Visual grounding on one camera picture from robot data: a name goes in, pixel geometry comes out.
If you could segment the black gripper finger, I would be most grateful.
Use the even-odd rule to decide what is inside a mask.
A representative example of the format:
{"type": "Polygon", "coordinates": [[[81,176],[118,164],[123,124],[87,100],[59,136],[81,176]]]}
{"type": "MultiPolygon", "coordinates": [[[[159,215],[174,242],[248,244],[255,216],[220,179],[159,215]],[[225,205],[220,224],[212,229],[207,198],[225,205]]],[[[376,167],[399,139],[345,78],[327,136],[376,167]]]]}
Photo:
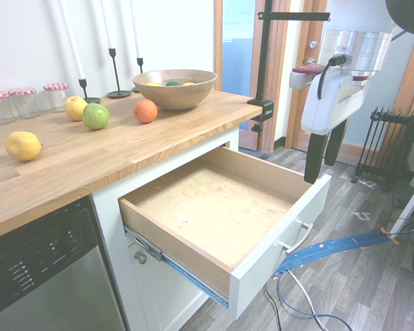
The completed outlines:
{"type": "Polygon", "coordinates": [[[335,165],[337,156],[342,145],[342,141],[344,139],[346,124],[347,120],[344,120],[331,130],[330,139],[328,141],[324,155],[324,163],[328,166],[335,165]]]}
{"type": "Polygon", "coordinates": [[[314,184],[317,180],[324,156],[325,147],[328,141],[327,135],[319,135],[312,133],[310,135],[307,155],[306,168],[304,173],[305,182],[314,184]]]}

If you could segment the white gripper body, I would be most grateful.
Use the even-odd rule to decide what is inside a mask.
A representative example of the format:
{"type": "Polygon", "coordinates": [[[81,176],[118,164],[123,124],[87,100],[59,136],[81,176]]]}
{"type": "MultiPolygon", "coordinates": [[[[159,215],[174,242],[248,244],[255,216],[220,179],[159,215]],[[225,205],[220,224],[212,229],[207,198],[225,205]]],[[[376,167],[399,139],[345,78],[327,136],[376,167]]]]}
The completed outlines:
{"type": "Polygon", "coordinates": [[[305,132],[326,135],[360,109],[366,97],[366,77],[328,70],[320,96],[319,81],[316,76],[310,85],[301,126],[305,132]]]}

